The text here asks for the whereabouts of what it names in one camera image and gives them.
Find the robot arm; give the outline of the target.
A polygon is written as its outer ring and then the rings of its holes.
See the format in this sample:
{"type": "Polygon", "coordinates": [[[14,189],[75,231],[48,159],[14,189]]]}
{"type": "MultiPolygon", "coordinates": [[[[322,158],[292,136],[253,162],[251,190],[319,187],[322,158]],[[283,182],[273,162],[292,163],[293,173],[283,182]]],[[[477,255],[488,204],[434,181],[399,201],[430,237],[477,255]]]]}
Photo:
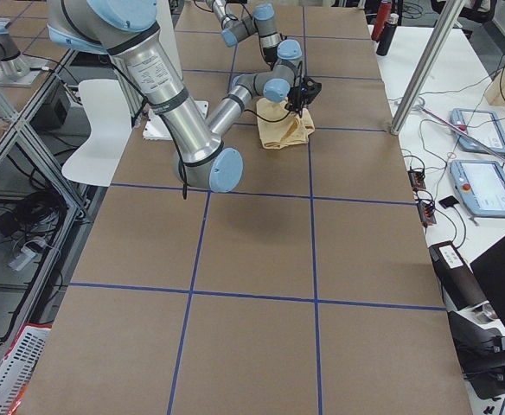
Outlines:
{"type": "Polygon", "coordinates": [[[202,117],[161,44],[156,2],[50,1],[48,30],[51,41],[65,48],[121,60],[129,71],[126,79],[168,128],[176,147],[174,172],[182,185],[226,193],[239,184],[244,163],[222,137],[251,100],[264,97],[301,113],[322,85],[306,75],[299,43],[279,33],[271,4],[261,4],[243,18],[224,1],[207,6],[221,24],[227,46],[256,35],[270,67],[237,77],[208,118],[202,117]]]}
{"type": "Polygon", "coordinates": [[[206,1],[207,7],[221,24],[221,37],[229,48],[256,35],[264,62],[273,69],[278,60],[278,46],[284,37],[279,32],[275,11],[271,3],[262,3],[250,13],[244,4],[242,18],[238,18],[228,8],[228,1],[206,1]]]}

